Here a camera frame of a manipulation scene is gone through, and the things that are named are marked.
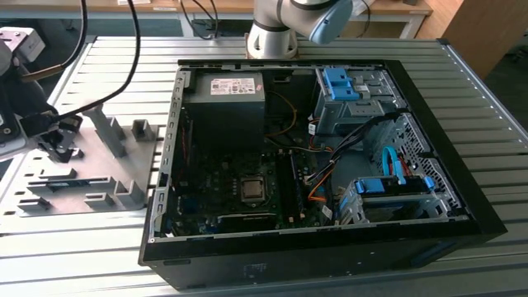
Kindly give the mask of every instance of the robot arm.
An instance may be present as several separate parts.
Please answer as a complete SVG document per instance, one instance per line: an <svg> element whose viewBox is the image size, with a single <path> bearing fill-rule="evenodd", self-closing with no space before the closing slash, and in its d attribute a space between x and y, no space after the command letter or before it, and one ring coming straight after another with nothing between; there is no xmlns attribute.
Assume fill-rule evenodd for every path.
<svg viewBox="0 0 528 297"><path fill-rule="evenodd" d="M39 84L21 82L25 68L19 61L0 40L0 160L41 149L52 160L67 162L81 118L55 123L57 110L47 103Z"/></svg>
<svg viewBox="0 0 528 297"><path fill-rule="evenodd" d="M352 14L352 0L255 0L248 54L256 59L293 58L296 32L317 44L340 34Z"/></svg>

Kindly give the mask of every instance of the label sticker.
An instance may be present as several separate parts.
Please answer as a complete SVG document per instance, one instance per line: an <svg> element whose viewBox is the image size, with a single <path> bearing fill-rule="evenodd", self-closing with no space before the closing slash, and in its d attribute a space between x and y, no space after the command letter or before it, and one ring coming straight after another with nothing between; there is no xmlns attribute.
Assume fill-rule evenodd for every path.
<svg viewBox="0 0 528 297"><path fill-rule="evenodd" d="M316 128L315 124L308 124L308 134L315 135L315 128Z"/></svg>
<svg viewBox="0 0 528 297"><path fill-rule="evenodd" d="M53 183L53 184L49 184L49 186L51 187L68 187L69 184L68 183Z"/></svg>
<svg viewBox="0 0 528 297"><path fill-rule="evenodd" d="M211 81L212 95L247 95L255 93L255 79L213 79Z"/></svg>
<svg viewBox="0 0 528 297"><path fill-rule="evenodd" d="M152 7L153 11L176 11L175 7Z"/></svg>
<svg viewBox="0 0 528 297"><path fill-rule="evenodd" d="M356 89L357 92L368 92L369 88L365 85L355 85L353 88Z"/></svg>
<svg viewBox="0 0 528 297"><path fill-rule="evenodd" d="M325 206L323 206L323 210L321 210L324 216L331 220L332 219L332 211L331 209Z"/></svg>

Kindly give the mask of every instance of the desk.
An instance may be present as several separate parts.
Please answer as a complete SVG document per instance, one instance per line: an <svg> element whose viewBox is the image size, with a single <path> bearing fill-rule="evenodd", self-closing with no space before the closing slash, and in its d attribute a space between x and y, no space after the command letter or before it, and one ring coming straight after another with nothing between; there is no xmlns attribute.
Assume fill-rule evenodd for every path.
<svg viewBox="0 0 528 297"><path fill-rule="evenodd" d="M208 11L213 11L211 3L201 0ZM221 20L252 20L253 0L215 0ZM119 6L116 0L89 0L89 18L129 19L128 6ZM192 37L193 32L183 16L179 1L153 0L152 4L136 5L139 17L143 19L181 20L183 36ZM207 19L197 5L185 0L189 19ZM372 22L405 23L400 38L413 38L423 20L432 13L424 0L419 5L409 6L400 0L376 0L371 5ZM0 18L24 19L79 19L79 0L3 0L0 1ZM351 17L351 21L365 21L367 14Z"/></svg>
<svg viewBox="0 0 528 297"><path fill-rule="evenodd" d="M243 59L244 39L145 37L141 45L140 75L104 110L123 126L137 118L164 126L177 60ZM304 290L304 294L291 292L292 296L309 296L313 291L320 296L349 296L349 292L363 297L509 296L528 290L527 133L452 47L433 40L381 39L337 40L316 46L301 39L299 51L304 59L401 61L508 233L420 269L216 288L208 293L276 296L273 292ZM99 37L61 76L49 102L60 107L101 98L121 86L132 57L133 38ZM163 138L159 140L161 152ZM0 234L5 235L0 238L0 296L179 294L148 267L137 265L145 209L32 218L3 215L16 210L17 196L12 193L20 186L17 177L32 162L31 154L15 159L0 182ZM152 185L160 162L157 158L152 163Z"/></svg>

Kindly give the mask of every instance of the floor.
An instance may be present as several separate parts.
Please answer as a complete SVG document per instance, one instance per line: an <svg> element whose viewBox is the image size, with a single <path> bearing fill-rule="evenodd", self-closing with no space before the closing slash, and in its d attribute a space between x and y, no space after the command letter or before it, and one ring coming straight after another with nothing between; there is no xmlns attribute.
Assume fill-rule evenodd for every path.
<svg viewBox="0 0 528 297"><path fill-rule="evenodd" d="M512 57L505 56L484 83L528 129L528 58L515 63Z"/></svg>

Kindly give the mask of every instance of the metal plate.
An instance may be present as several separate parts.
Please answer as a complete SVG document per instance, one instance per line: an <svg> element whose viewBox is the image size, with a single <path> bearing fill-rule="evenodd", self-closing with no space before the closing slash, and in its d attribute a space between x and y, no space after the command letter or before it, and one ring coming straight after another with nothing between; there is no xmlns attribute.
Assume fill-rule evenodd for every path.
<svg viewBox="0 0 528 297"><path fill-rule="evenodd" d="M143 40L144 48L149 49L141 52L140 71L153 77L172 72L177 59L244 58L241 38L224 39L229 42L229 49L216 48L216 41L195 38L144 37ZM117 72L112 69L127 72L133 38L100 37L93 47L100 49L92 51L88 47L71 79L65 80L60 104L79 104L84 98L100 98L120 86L120 82L96 80L100 73ZM528 172L524 161L504 157L528 153L525 132L509 120L499 101L456 53L436 41L376 39L341 40L323 48L300 41L300 53L307 59L399 59L440 120L493 119L495 124L491 125L499 123L496 119L501 120L503 124L497 125L507 125L505 128L487 127L476 131L475 125L468 127L469 130L457 130L452 126L456 130L448 131L448 135L469 170L485 182L483 191L509 233L484 245L455 252L421 269L203 290L201 294L265 292L267 296L276 296L273 292L299 290L299 295L308 295L313 289L328 296L349 296L351 291L359 296L524 294L528 291ZM93 80L73 82L79 72L89 74L84 80ZM156 81L133 82L127 92L107 104L107 113L117 117L121 125L135 117L148 118L151 124L165 125L168 115L164 106L168 110L173 79L163 80L168 79L164 75L159 77ZM160 128L159 135L164 135L164 129ZM160 153L161 149L161 142L157 142L156 152ZM151 184L157 180L155 170ZM13 172L16 169L9 169L0 190L11 183ZM509 183L509 176L519 176L516 184ZM8 234L0 239L0 295L185 295L168 286L149 269L136 264L144 214L145 211L139 210L35 218L0 216L0 233ZM51 238L45 245L43 238Z"/></svg>
<svg viewBox="0 0 528 297"><path fill-rule="evenodd" d="M29 181L41 181L39 178L41 173L53 174L63 170L75 169L77 172L77 179L95 178L111 176L116 181L120 181L125 187L129 187L132 181L137 183L141 191L147 193L149 168L152 165L152 158L155 154L155 142L136 142L133 139L129 126L123 127L125 140L123 141L127 149L127 156L115 158L99 136L95 129L89 127L91 121L85 119L83 128L75 138L75 145L83 150L84 158L80 160L72 159L67 164L55 164L41 151L32 151L28 153L28 159L23 163L23 168L19 171L16 182L7 191L7 199L0 204L0 213L15 211L16 215L21 217L43 216L43 215L63 215L72 213L91 213L91 212L115 212L123 210L135 210L144 208L144 203L135 205L123 205L123 203L113 196L115 186L111 186L104 191L95 191L91 188L61 189L52 194L43 194L40 196L25 188ZM157 126L151 126L151 129L157 133ZM84 203L85 195L107 192L113 200L113 205L92 209ZM33 212L24 212L16 207L21 199L44 198L51 204L47 210Z"/></svg>

